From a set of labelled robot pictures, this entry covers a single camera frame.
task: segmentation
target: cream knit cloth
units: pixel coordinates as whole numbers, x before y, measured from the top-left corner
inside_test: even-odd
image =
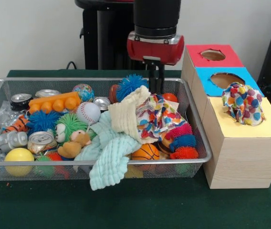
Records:
[[[147,87],[141,86],[131,92],[120,103],[108,106],[112,129],[116,132],[125,132],[141,144],[152,143],[152,139],[142,139],[137,129],[136,108],[150,96]]]

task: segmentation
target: metal basket rim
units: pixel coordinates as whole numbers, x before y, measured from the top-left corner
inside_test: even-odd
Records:
[[[2,78],[0,79],[0,83],[4,83],[6,81],[120,81],[122,78],[55,78],[55,77],[12,77],[12,78]],[[189,103],[191,106],[192,112],[194,112],[194,118],[196,121],[196,124],[198,126],[200,136],[202,138],[205,150],[206,150],[206,156],[204,158],[199,158],[199,159],[177,159],[177,160],[172,160],[172,159],[166,159],[166,160],[160,160],[160,161],[143,161],[143,160],[130,160],[128,162],[128,165],[149,165],[149,164],[196,164],[196,163],[205,163],[209,161],[212,157],[211,149],[209,142],[207,140],[206,133],[204,131],[202,122],[199,118],[199,114],[197,111],[197,108],[195,106],[194,99],[192,97],[190,88],[188,84],[180,79],[180,78],[165,78],[165,81],[174,81],[174,82],[180,82],[183,84],[187,96],[189,99]],[[96,161],[50,161],[50,162],[29,162],[29,161],[18,161],[18,162],[0,162],[0,166],[81,166],[81,165],[94,165]]]

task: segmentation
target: yellow ball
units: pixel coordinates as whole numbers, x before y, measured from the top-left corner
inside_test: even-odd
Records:
[[[11,150],[4,161],[34,161],[34,156],[28,149],[16,148]],[[29,174],[32,166],[6,166],[6,171],[15,177],[23,177]]]

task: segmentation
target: stacked boxes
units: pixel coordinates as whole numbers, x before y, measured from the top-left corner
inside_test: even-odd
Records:
[[[233,82],[260,90],[229,45],[187,45],[181,78],[187,81],[213,157],[204,164],[210,188],[266,188],[271,183],[271,104],[263,97],[266,120],[237,123],[225,113],[221,95]]]

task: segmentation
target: light blue cloth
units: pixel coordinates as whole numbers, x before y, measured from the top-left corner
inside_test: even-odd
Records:
[[[91,145],[82,149],[76,161],[96,160],[89,176],[92,190],[120,183],[127,172],[126,155],[138,150],[141,144],[125,133],[111,128],[109,111],[101,114],[98,123],[90,126],[97,133]]]

